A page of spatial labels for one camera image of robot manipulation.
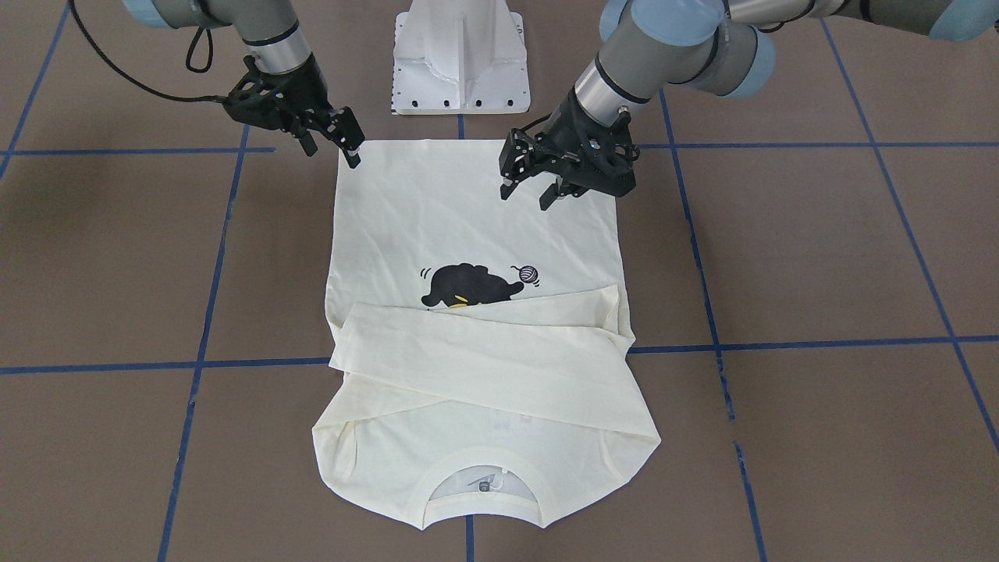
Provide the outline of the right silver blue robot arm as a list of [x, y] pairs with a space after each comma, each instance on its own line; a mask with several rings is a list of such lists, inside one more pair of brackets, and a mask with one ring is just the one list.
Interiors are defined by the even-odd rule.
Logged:
[[247, 48], [247, 72], [224, 98], [215, 97], [232, 120], [281, 130], [299, 141], [307, 156], [317, 132], [338, 146], [356, 168], [364, 142], [353, 111], [329, 103], [313, 49], [289, 1], [125, 1], [136, 21], [149, 27], [214, 30], [232, 27]]

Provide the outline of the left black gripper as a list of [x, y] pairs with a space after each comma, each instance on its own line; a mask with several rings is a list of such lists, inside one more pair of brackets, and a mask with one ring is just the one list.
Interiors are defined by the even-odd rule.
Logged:
[[[617, 110], [613, 111], [611, 122], [614, 121]], [[554, 182], [539, 197], [540, 210], [549, 210], [554, 202], [563, 197], [581, 196], [595, 191], [581, 185], [582, 153], [578, 126], [585, 116], [592, 118], [579, 102], [577, 93], [571, 90], [547, 119], [546, 127], [535, 138], [525, 130], [511, 129], [499, 154], [499, 173], [502, 176], [500, 199], [509, 200], [522, 181], [540, 171], [556, 176]]]

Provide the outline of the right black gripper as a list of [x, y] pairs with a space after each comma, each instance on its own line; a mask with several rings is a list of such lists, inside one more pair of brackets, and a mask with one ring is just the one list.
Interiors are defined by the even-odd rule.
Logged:
[[347, 166], [356, 169], [361, 164], [359, 150], [365, 140], [363, 129], [350, 107], [336, 111], [329, 103], [327, 84], [314, 56], [296, 69], [286, 73], [271, 73], [284, 79], [282, 93], [277, 100], [282, 102], [288, 133], [299, 141], [307, 157], [318, 152], [311, 131], [321, 133], [324, 138], [339, 147]]

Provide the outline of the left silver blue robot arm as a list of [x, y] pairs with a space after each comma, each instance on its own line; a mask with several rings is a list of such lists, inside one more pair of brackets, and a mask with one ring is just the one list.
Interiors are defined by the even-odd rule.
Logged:
[[514, 129], [499, 156], [507, 199], [542, 173], [546, 210], [563, 197], [596, 191], [621, 197], [635, 188], [639, 149], [632, 118], [667, 85], [720, 98], [759, 91], [777, 64], [771, 33], [805, 18], [842, 16], [961, 42], [997, 21], [995, 1], [610, 1], [602, 47], [546, 118]]

